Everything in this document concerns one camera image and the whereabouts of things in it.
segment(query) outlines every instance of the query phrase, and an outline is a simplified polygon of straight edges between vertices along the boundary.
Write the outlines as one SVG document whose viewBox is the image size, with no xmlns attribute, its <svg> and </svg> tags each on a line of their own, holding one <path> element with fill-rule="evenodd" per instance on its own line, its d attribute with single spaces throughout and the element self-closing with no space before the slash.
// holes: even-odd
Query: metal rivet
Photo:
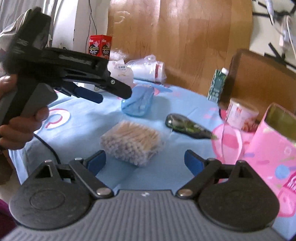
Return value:
<svg viewBox="0 0 296 241">
<path fill-rule="evenodd" d="M 148 197 L 148 196 L 150 196 L 150 193 L 149 192 L 144 192 L 144 193 L 141 194 L 141 196 L 142 197 Z"/>
<path fill-rule="evenodd" d="M 112 192 L 110 188 L 99 188 L 96 193 L 100 196 L 109 195 Z"/>
<path fill-rule="evenodd" d="M 178 191 L 178 194 L 181 196 L 181 197 L 189 197 L 193 194 L 193 191 L 190 190 L 190 189 L 181 189 Z"/>
</svg>

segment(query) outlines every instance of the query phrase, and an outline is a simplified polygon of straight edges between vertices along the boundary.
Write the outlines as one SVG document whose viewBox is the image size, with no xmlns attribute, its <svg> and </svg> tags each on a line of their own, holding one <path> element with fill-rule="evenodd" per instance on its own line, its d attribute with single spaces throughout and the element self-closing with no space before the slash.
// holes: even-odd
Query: red box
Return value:
<svg viewBox="0 0 296 241">
<path fill-rule="evenodd" d="M 91 35 L 89 38 L 89 54 L 109 59 L 111 43 L 111 36 Z"/>
</svg>

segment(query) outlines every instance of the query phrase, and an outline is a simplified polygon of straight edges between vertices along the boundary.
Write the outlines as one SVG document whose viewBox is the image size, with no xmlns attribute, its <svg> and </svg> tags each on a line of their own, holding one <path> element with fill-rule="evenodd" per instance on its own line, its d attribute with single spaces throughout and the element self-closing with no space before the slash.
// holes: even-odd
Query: white package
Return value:
<svg viewBox="0 0 296 241">
<path fill-rule="evenodd" d="M 131 68 L 124 64 L 123 59 L 119 61 L 109 61 L 107 65 L 110 76 L 116 80 L 119 80 L 130 87 L 133 87 L 133 71 Z M 91 84 L 84 84 L 84 88 L 95 92 L 103 92 L 104 90 L 99 89 Z"/>
<path fill-rule="evenodd" d="M 146 80 L 155 83 L 164 83 L 166 80 L 165 64 L 156 61 L 154 55 L 146 56 L 142 59 L 131 60 L 126 63 L 133 71 L 135 79 Z"/>
</svg>

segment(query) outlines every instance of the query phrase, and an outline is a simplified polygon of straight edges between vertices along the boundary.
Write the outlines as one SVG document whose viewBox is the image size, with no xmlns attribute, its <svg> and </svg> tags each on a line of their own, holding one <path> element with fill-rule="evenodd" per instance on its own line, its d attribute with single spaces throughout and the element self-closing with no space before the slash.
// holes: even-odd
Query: black circular hinge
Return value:
<svg viewBox="0 0 296 241">
<path fill-rule="evenodd" d="M 25 183 L 10 200 L 9 209 L 21 225 L 37 230 L 66 227 L 89 209 L 91 198 L 85 189 L 52 178 Z"/>
<path fill-rule="evenodd" d="M 198 204 L 212 222 L 238 232 L 271 225 L 279 211 L 278 199 L 268 186 L 251 178 L 209 186 L 201 192 Z"/>
</svg>

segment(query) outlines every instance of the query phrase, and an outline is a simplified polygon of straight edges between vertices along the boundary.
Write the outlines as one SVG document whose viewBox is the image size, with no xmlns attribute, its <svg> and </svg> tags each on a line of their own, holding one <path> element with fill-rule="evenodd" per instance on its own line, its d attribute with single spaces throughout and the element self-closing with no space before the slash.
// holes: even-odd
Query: hand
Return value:
<svg viewBox="0 0 296 241">
<path fill-rule="evenodd" d="M 0 99 L 4 94 L 16 87 L 17 75 L 3 76 L 0 78 Z M 42 121 L 46 120 L 49 114 L 47 107 L 41 108 L 35 116 L 30 118 L 15 117 L 8 125 L 0 126 L 0 146 L 18 150 L 22 149 L 27 142 L 33 139 L 33 132 L 40 129 Z"/>
</svg>

